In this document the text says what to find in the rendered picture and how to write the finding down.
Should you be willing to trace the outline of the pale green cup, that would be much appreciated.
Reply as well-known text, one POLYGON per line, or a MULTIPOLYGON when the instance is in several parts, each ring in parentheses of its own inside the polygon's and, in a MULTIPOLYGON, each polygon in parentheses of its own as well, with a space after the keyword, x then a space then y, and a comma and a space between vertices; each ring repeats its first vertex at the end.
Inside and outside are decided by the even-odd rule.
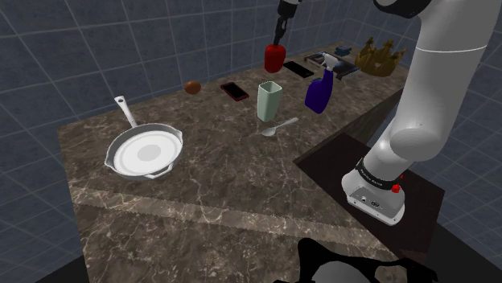
POLYGON ((268 122, 274 119, 281 95, 282 87, 273 81, 267 81, 258 86, 257 117, 260 120, 268 122))

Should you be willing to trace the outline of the dark book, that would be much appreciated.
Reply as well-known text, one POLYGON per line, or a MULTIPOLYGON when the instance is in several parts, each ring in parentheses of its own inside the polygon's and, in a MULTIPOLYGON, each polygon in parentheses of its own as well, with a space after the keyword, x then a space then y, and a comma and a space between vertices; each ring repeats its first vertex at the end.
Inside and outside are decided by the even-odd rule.
POLYGON ((327 65, 324 62, 326 56, 337 59, 337 63, 332 69, 337 80, 343 80, 346 77, 352 76, 354 72, 358 72, 360 70, 360 68, 356 65, 325 51, 306 56, 304 61, 316 66, 317 68, 326 68, 327 65))

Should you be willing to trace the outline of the black and grey curved object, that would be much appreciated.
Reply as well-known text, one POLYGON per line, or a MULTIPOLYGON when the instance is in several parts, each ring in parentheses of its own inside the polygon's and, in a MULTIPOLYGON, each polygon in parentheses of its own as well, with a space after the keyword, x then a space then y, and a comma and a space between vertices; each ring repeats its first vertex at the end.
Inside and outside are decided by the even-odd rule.
POLYGON ((345 256, 322 246, 311 238, 298 242, 299 279, 295 283, 380 283, 376 270, 401 266, 408 283, 438 282, 437 273, 410 258, 382 261, 359 256, 345 256))

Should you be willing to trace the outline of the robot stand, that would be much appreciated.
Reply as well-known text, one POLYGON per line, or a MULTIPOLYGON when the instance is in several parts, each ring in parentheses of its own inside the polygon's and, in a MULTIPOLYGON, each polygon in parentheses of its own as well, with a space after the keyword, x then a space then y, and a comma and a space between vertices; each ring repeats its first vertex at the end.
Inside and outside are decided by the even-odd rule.
POLYGON ((405 213, 401 221, 389 226, 348 203, 341 178, 369 151, 345 133, 325 140, 311 154, 294 162, 351 216, 368 229, 396 256, 426 262, 444 190, 411 170, 404 172, 401 190, 405 193, 405 213))

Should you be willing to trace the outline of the silver spoon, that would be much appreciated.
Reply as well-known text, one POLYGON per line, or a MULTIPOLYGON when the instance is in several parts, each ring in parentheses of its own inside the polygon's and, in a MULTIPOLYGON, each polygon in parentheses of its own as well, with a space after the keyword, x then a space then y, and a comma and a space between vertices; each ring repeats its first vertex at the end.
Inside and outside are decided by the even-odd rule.
POLYGON ((266 137, 271 137, 271 136, 273 136, 273 135, 275 135, 275 134, 276 134, 276 132, 277 132, 277 129, 278 129, 278 128, 283 127, 283 126, 285 126, 285 125, 290 125, 290 124, 293 124, 293 123, 295 123, 296 121, 298 121, 298 118, 297 118, 297 117, 291 118, 291 119, 289 119, 288 121, 285 121, 285 122, 281 123, 280 125, 276 125, 276 126, 274 126, 274 127, 270 127, 270 128, 268 128, 268 129, 264 129, 264 130, 261 132, 261 134, 262 134, 263 136, 266 136, 266 137))

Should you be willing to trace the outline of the white frying pan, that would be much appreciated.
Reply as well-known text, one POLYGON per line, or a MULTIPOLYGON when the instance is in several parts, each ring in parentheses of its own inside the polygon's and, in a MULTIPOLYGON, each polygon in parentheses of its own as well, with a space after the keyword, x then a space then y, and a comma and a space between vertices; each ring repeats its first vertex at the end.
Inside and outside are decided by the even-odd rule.
POLYGON ((116 96, 130 128, 113 139, 104 165, 123 178, 152 180, 173 170, 182 157, 183 133, 166 124, 139 125, 123 96, 116 96))

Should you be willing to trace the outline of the gold crown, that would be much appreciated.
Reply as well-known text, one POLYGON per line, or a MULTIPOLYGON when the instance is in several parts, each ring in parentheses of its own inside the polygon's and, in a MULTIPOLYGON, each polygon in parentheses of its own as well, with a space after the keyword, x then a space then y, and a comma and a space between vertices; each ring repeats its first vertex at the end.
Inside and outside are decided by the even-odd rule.
POLYGON ((366 74, 378 77, 390 76, 407 48, 404 47, 401 51, 392 53, 394 46, 391 39, 384 42, 381 49, 377 49, 372 44, 373 37, 370 37, 357 55, 354 64, 366 74))

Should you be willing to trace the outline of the red-framed phone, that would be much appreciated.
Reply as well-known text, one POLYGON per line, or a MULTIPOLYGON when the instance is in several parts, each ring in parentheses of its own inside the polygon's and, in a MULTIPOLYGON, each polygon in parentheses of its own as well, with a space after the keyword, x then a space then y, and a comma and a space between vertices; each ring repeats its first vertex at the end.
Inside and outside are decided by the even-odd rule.
POLYGON ((241 101, 249 97, 249 94, 240 88, 235 82, 228 82, 220 86, 235 101, 241 101))

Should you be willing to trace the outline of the blue spray bottle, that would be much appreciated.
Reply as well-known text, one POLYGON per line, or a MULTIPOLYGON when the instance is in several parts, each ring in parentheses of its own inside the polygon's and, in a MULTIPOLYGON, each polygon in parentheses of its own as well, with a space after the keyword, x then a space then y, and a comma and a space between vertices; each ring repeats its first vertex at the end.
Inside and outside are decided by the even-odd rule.
POLYGON ((305 106, 320 114, 327 107, 333 89, 334 72, 333 67, 339 62, 333 55, 323 53, 323 62, 326 64, 323 78, 319 81, 311 82, 307 89, 305 106))

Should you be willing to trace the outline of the red bell pepper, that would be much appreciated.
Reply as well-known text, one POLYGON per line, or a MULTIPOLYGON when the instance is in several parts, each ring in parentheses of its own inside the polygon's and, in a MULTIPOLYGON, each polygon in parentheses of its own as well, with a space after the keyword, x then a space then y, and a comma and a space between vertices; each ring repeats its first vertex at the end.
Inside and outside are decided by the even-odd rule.
POLYGON ((279 72, 286 58, 286 49, 282 45, 269 44, 265 48, 264 68, 268 73, 279 72))

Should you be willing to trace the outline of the black phone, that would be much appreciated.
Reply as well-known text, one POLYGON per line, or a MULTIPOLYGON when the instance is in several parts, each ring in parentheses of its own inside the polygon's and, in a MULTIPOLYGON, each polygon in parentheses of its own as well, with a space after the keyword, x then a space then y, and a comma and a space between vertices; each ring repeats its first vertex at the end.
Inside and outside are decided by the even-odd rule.
POLYGON ((294 72, 295 74, 297 74, 298 76, 301 76, 302 78, 307 78, 309 76, 313 76, 314 73, 303 67, 302 65, 300 64, 297 64, 296 62, 294 61, 288 61, 288 62, 285 62, 283 64, 283 66, 287 69, 289 69, 290 71, 294 72))

